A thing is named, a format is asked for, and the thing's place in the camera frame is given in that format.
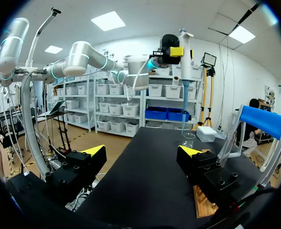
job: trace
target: ceiling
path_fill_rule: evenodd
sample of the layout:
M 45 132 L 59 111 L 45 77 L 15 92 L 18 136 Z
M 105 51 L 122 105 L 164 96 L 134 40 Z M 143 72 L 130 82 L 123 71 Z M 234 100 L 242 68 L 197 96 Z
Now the ceiling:
M 139 36 L 178 35 L 178 28 L 192 31 L 195 38 L 227 46 L 229 34 L 243 15 L 255 5 L 252 0 L 31 0 L 17 17 L 30 22 L 19 62 L 25 62 L 36 30 L 56 7 L 62 14 L 56 16 L 39 39 L 33 62 L 54 62 L 68 55 L 75 41 L 92 45 Z M 126 26 L 102 31 L 91 19 L 116 11 Z M 277 26 L 269 26 L 260 8 L 241 26 L 256 35 L 242 44 L 228 37 L 228 46 L 256 61 L 281 79 L 281 38 Z M 54 45 L 62 47 L 58 54 L 44 50 Z

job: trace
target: blue chair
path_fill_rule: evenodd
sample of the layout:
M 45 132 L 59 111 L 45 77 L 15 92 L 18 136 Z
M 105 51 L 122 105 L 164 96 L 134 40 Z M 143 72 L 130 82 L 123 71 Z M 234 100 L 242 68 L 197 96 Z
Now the blue chair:
M 240 136 L 240 145 L 238 152 L 231 153 L 230 143 L 233 141 L 231 137 L 227 138 L 222 150 L 220 151 L 218 158 L 222 166 L 225 165 L 226 161 L 230 157 L 236 157 L 241 155 L 242 151 L 242 142 L 244 140 L 245 133 L 245 124 L 248 123 L 266 133 L 273 136 L 276 140 L 276 148 L 272 155 L 269 155 L 265 164 L 265 169 L 262 175 L 259 177 L 257 184 L 266 186 L 270 177 L 273 175 L 274 170 L 276 169 L 277 163 L 281 157 L 281 115 L 263 111 L 261 109 L 241 105 L 238 115 L 232 128 L 231 133 L 234 133 L 239 124 L 241 123 L 241 136 Z

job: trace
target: person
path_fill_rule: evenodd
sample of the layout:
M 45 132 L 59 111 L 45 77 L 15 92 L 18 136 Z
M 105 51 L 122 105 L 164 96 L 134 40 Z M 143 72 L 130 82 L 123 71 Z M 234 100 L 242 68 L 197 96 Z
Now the person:
M 250 107 L 259 108 L 259 101 L 258 99 L 251 99 L 250 100 Z M 247 149 L 243 151 L 243 153 L 250 157 L 251 152 L 256 149 L 257 142 L 255 140 L 255 135 L 259 134 L 261 132 L 260 129 L 246 123 L 245 125 L 245 133 L 244 133 L 244 141 L 242 143 L 242 146 L 246 147 Z M 241 136 L 241 124 L 239 124 L 237 128 L 237 141 L 240 140 Z

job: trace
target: laptop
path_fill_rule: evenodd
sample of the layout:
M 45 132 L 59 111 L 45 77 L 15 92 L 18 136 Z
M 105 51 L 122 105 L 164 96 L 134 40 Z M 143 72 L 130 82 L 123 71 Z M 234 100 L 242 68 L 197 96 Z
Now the laptop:
M 65 100 L 57 102 L 57 104 L 53 107 L 51 111 L 47 111 L 46 113 L 40 114 L 38 117 L 45 117 L 46 116 L 51 116 L 54 115 L 55 113 L 59 112 L 59 108 L 61 105 L 65 102 Z

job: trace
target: black table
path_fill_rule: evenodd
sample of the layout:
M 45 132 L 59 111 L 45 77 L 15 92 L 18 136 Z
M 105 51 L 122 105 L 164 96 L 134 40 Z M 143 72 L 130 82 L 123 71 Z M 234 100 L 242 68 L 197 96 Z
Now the black table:
M 177 146 L 183 140 L 180 133 L 140 128 L 77 214 L 126 227 L 190 229 L 208 222 L 211 217 L 197 219 L 193 188 L 176 162 Z M 219 152 L 223 144 L 218 138 L 213 143 L 196 138 L 194 148 Z M 245 156 L 228 159 L 226 166 L 253 180 L 251 185 L 261 174 Z

